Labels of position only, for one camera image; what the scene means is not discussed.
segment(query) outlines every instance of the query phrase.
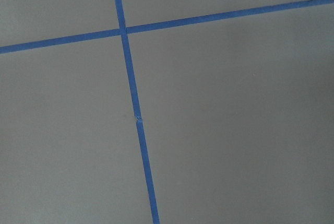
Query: blue tape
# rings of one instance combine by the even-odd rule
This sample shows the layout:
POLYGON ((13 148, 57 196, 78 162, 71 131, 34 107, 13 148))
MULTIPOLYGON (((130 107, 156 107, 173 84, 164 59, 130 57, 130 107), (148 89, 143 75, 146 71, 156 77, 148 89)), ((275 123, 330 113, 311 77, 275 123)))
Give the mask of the blue tape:
POLYGON ((310 1, 299 1, 299 2, 274 5, 274 6, 263 6, 263 7, 258 7, 258 8, 245 9, 245 10, 229 11, 226 13, 170 20, 170 21, 151 23, 151 24, 146 24, 146 25, 141 25, 141 26, 133 26, 133 27, 127 28, 127 33, 152 31, 152 30, 158 30, 158 29, 163 29, 163 28, 179 27, 179 26, 203 23, 203 22, 208 22, 208 21, 230 19, 230 18, 236 18, 236 17, 255 15, 255 14, 271 13, 273 11, 282 11, 282 10, 289 10, 289 9, 295 9, 295 8, 308 7, 308 6, 325 5, 325 4, 331 4, 331 3, 334 3, 334 0, 310 0, 310 1))
POLYGON ((118 23, 120 25, 120 34, 122 38, 125 65, 126 65, 127 76, 129 80, 132 104, 134 108, 134 114, 137 120, 136 121, 137 133, 138 133, 138 138, 139 138, 142 163, 144 165, 144 173, 145 173, 147 191, 148 191, 149 200, 150 200, 152 220, 154 224, 160 224, 156 194, 154 192, 153 178, 152 178, 152 173, 151 173, 150 160, 149 160, 148 150, 147 150, 147 145, 146 145, 144 126, 143 126, 142 119, 141 119, 141 112, 140 112, 135 73, 134 73, 134 68, 133 68, 133 63, 132 63, 129 39, 127 36, 127 29, 125 25, 122 0, 115 0, 115 5, 116 5, 117 16, 118 16, 118 23))
POLYGON ((94 39, 112 37, 112 36, 117 36, 117 35, 120 35, 120 30, 113 29, 113 30, 107 30, 107 31, 91 32, 91 33, 84 33, 84 34, 78 34, 78 35, 73 35, 73 36, 66 36, 66 37, 61 37, 61 38, 56 38, 56 39, 40 40, 40 41, 23 43, 23 44, 1 46, 0 54, 23 51, 23 50, 34 49, 34 48, 43 48, 43 47, 52 46, 52 45, 68 44, 68 43, 85 41, 85 40, 94 40, 94 39))

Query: floor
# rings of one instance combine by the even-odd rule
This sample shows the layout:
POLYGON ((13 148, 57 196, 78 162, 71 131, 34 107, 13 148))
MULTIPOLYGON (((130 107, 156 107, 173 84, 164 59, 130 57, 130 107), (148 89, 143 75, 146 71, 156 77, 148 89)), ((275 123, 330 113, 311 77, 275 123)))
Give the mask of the floor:
POLYGON ((2 0, 0 223, 334 220, 334 0, 2 0))

